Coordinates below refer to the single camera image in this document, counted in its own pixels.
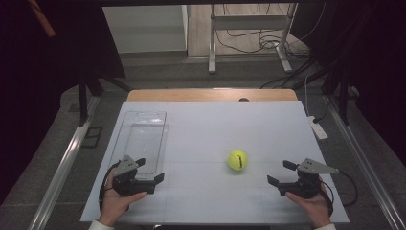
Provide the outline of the black floor frame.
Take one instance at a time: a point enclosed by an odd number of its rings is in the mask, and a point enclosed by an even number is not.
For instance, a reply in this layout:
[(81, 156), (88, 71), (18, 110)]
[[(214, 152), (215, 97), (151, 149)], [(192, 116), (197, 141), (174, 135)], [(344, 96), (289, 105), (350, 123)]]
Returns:
[(98, 143), (102, 137), (102, 126), (91, 126), (88, 128), (81, 146), (84, 149), (94, 149), (98, 146)]

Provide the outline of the white power strip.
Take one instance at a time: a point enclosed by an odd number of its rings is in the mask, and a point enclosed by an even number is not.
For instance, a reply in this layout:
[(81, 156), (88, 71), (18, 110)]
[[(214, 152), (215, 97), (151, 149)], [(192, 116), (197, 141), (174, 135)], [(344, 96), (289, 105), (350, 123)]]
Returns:
[(315, 123), (315, 117), (314, 116), (308, 116), (308, 123), (310, 127), (312, 128), (316, 138), (318, 140), (326, 140), (328, 138), (326, 132), (324, 129), (321, 127), (319, 123)]

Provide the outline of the clear plastic container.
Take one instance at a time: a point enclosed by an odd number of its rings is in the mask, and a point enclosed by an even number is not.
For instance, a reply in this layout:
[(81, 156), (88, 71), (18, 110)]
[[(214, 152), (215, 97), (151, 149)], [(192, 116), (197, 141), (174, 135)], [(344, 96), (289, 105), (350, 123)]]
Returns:
[(138, 168), (137, 179), (151, 180), (161, 173), (167, 135), (165, 111), (128, 111), (119, 128), (110, 163), (124, 160), (128, 155), (134, 161), (146, 163)]

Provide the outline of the person's right hand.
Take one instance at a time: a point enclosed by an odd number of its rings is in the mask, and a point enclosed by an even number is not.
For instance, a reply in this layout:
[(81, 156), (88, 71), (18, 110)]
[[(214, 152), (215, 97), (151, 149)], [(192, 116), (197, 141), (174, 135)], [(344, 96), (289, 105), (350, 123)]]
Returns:
[(304, 209), (311, 226), (315, 230), (331, 225), (328, 205), (321, 195), (316, 195), (311, 199), (304, 199), (295, 194), (286, 192), (285, 196)]

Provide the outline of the wooden table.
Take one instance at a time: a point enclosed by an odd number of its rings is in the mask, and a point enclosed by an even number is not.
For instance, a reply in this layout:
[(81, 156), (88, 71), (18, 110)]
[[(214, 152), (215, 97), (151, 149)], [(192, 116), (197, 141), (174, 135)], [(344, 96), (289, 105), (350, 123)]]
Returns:
[(297, 101), (291, 89), (138, 89), (128, 93), (128, 102), (269, 102)]

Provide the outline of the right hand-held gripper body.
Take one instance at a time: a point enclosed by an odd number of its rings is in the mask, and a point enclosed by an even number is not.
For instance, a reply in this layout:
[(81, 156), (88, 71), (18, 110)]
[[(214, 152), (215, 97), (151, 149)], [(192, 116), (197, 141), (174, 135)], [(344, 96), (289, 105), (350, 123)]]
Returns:
[(298, 168), (295, 171), (298, 175), (296, 182), (280, 183), (278, 190), (281, 196), (285, 196), (286, 192), (295, 194), (304, 199), (310, 199), (319, 194), (321, 189), (321, 174), (338, 173), (339, 170), (319, 163), (310, 158), (306, 158), (301, 164), (297, 164)]

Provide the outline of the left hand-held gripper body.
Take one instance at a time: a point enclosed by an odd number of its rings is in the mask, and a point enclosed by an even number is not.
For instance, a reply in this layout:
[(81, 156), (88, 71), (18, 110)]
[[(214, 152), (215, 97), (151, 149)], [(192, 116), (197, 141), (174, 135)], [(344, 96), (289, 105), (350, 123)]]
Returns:
[(141, 192), (154, 193), (156, 186), (154, 180), (138, 180), (135, 178), (139, 168), (136, 161), (128, 155), (118, 162), (113, 174), (112, 188), (120, 196), (132, 196)]

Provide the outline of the black stand legs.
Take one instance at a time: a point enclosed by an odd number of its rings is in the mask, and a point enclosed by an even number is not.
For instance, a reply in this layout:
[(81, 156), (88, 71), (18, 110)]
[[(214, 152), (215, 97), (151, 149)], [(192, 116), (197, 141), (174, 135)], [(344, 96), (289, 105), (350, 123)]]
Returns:
[(79, 126), (82, 127), (88, 117), (90, 116), (90, 112), (88, 110), (88, 102), (87, 102), (87, 90), (90, 90), (90, 93), (95, 96), (99, 97), (103, 93), (102, 84), (100, 83), (100, 79), (106, 80), (112, 83), (115, 86), (118, 86), (125, 92), (130, 92), (132, 87), (129, 85), (115, 79), (109, 77), (104, 72), (95, 71), (93, 74), (89, 76), (84, 76), (83, 74), (79, 75)]

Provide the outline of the white cabinet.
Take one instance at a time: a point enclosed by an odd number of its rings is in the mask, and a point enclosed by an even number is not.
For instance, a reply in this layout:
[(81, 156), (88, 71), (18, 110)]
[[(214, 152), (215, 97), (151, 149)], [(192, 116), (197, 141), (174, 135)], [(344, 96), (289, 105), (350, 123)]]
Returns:
[(185, 5), (103, 7), (120, 54), (187, 50)]

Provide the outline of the white table cover board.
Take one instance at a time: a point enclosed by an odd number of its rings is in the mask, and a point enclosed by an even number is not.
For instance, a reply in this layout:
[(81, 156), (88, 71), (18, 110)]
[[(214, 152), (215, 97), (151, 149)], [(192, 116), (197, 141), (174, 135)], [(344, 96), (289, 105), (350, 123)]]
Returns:
[[(268, 225), (305, 223), (305, 212), (267, 176), (294, 182), (282, 161), (323, 161), (299, 101), (124, 103), (128, 111), (165, 111), (164, 181), (130, 206), (122, 220), (154, 224)], [(248, 164), (228, 166), (232, 150)]]

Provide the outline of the grey metal desk frame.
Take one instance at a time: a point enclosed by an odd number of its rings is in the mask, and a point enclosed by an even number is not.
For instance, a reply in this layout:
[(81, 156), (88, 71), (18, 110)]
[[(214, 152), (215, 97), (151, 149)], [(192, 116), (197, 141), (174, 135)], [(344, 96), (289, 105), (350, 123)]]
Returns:
[(287, 60), (285, 45), (293, 22), (296, 3), (291, 3), (285, 14), (225, 14), (215, 13), (215, 5), (211, 4), (210, 20), (210, 49), (209, 73), (216, 72), (216, 44), (217, 34), (220, 31), (249, 31), (251, 33), (281, 32), (278, 41), (272, 42), (271, 47), (276, 51), (285, 73), (292, 73), (293, 69)]

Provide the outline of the yellow tennis ball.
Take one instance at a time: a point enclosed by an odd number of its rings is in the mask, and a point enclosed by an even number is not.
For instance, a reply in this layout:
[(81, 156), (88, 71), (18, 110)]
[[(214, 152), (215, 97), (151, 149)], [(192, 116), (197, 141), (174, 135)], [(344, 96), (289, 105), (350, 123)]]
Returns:
[(227, 163), (231, 169), (241, 171), (248, 164), (247, 154), (241, 149), (234, 149), (230, 152)]

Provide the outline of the dark curtain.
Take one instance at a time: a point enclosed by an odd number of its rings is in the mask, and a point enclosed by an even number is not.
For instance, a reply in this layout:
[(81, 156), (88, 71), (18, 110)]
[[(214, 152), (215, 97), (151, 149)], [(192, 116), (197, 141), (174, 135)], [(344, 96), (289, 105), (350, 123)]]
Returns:
[(60, 108), (84, 81), (122, 78), (103, 8), (64, 0), (0, 0), (0, 205)]
[(406, 0), (301, 2), (291, 33), (333, 77), (355, 87), (356, 105), (395, 154), (406, 163)]

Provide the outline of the person's left hand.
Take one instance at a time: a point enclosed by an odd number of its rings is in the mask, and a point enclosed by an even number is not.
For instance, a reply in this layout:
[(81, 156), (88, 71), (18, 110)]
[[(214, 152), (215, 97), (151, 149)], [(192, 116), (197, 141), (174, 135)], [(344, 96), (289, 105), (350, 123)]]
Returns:
[(147, 192), (141, 192), (131, 196), (121, 196), (113, 188), (113, 173), (107, 177), (104, 185), (101, 215), (98, 222), (106, 227), (113, 227), (119, 218), (126, 212), (130, 204), (147, 196)]

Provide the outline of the aluminium rail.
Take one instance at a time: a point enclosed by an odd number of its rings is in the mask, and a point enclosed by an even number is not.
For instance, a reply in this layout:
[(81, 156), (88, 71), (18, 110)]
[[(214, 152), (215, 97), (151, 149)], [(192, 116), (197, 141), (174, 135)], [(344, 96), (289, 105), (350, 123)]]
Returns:
[(346, 125), (340, 117), (337, 103), (329, 96), (324, 96), (324, 99), (327, 101), (330, 114), (340, 128), (350, 147), (350, 151), (356, 164), (369, 184), (369, 187), (371, 188), (372, 193), (392, 230), (406, 230), (406, 220), (401, 217), (394, 201), (372, 168), (370, 161), (365, 155), (359, 142), (356, 140), (350, 126)]
[(61, 193), (61, 190), (66, 182), (69, 172), (74, 164), (76, 156), (79, 152), (80, 146), (84, 140), (88, 128), (93, 120), (93, 116), (100, 97), (92, 96), (89, 104), (87, 105), (88, 115), (81, 126), (78, 126), (74, 135), (64, 152), (56, 172), (49, 184), (49, 187), (42, 198), (36, 213), (30, 223), (28, 230), (44, 230), (46, 224), (56, 206), (56, 201)]

